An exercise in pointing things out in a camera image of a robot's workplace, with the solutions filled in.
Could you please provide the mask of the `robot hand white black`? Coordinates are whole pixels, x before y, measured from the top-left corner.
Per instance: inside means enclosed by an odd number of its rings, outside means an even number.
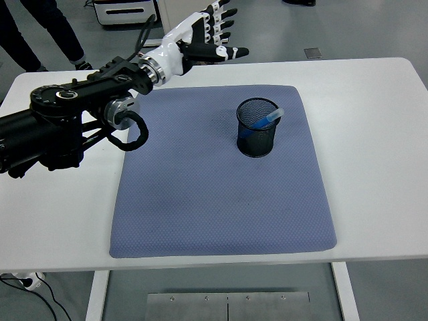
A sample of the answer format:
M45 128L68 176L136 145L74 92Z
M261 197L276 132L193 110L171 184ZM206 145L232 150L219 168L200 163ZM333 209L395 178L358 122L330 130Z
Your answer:
M163 38L160 46L143 55L141 64L156 75L156 85L168 82L173 76L186 74L196 62L226 62L249 54L246 47L228 46L234 24L230 18L237 9L224 9L228 1L214 1L204 10L194 12Z

